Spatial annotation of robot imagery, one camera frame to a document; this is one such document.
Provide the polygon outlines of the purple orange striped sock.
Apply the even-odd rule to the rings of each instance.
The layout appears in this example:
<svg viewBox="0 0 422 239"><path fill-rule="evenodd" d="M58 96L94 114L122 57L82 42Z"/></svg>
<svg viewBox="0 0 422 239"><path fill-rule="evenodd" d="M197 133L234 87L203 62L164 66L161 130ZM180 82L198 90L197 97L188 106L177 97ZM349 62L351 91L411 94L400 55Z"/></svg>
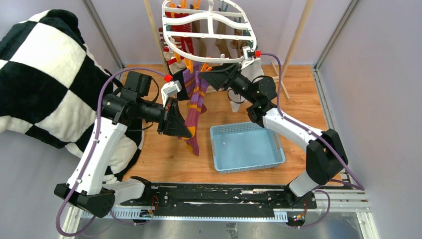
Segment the purple orange striped sock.
<svg viewBox="0 0 422 239"><path fill-rule="evenodd" d="M185 126L192 136L190 138L181 137L181 139L183 139L187 144L188 151L195 156L199 156L200 154L200 147L197 139L197 128L200 115L207 111L207 108L204 105L204 98L209 86L205 80L198 78L198 71L200 71L200 63L194 64L192 73L189 69L186 69L183 72L184 85L189 97Z"/></svg>

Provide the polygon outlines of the grey striped sock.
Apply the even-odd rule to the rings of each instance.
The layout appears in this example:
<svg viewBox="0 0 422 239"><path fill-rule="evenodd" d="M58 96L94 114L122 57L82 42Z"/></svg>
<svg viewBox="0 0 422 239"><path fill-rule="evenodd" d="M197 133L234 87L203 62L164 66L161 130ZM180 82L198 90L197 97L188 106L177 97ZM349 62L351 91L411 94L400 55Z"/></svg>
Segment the grey striped sock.
<svg viewBox="0 0 422 239"><path fill-rule="evenodd" d="M172 51L171 48L168 47L168 44L164 40L163 28L162 27L158 28L158 33L159 33L159 40L160 40L160 45L161 45L161 48L162 48L162 54L163 54L163 57L164 57L165 65L166 65L169 73L174 75L177 72L179 72L181 69L177 65L178 63L177 63L177 60L176 60L176 56L174 55L174 52Z"/></svg>

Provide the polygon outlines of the light blue plastic basket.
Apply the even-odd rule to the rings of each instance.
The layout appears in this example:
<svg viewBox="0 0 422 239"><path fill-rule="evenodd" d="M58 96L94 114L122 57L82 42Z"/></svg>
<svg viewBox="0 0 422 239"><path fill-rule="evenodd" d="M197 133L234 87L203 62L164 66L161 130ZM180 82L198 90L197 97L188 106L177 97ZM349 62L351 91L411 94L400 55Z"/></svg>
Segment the light blue plastic basket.
<svg viewBox="0 0 422 239"><path fill-rule="evenodd" d="M286 160L279 135L252 122L212 126L210 140L219 174L275 168Z"/></svg>

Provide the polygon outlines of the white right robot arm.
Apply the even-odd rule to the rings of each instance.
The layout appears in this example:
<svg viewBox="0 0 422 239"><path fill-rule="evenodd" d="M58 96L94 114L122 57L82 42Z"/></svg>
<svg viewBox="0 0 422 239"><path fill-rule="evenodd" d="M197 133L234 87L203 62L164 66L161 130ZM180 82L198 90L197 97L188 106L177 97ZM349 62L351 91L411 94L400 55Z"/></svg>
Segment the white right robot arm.
<svg viewBox="0 0 422 239"><path fill-rule="evenodd" d="M288 184L284 201L296 208L304 195L318 186L325 185L348 165L339 134L308 126L289 116L272 102L277 97L273 78L258 76L249 80L238 64L223 64L210 71L199 72L215 90L231 89L251 103L247 108L249 119L257 125L272 130L295 143L306 153L306 169Z"/></svg>

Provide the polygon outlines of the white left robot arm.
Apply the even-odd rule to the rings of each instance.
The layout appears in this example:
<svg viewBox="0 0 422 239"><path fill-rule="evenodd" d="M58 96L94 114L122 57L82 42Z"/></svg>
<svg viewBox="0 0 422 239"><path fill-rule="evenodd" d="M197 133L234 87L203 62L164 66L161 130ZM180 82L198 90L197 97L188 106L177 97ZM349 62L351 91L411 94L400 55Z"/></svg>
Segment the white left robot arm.
<svg viewBox="0 0 422 239"><path fill-rule="evenodd" d="M191 137L178 107L176 94L182 87L171 75L161 88L162 103L147 101L151 76L130 71L126 82L113 93L100 94L99 114L83 156L66 183L58 184L56 196L98 218L107 216L115 205L135 200L146 206L152 201L152 184L133 176L127 181L105 184L103 176L120 139L134 120L154 122L159 134Z"/></svg>

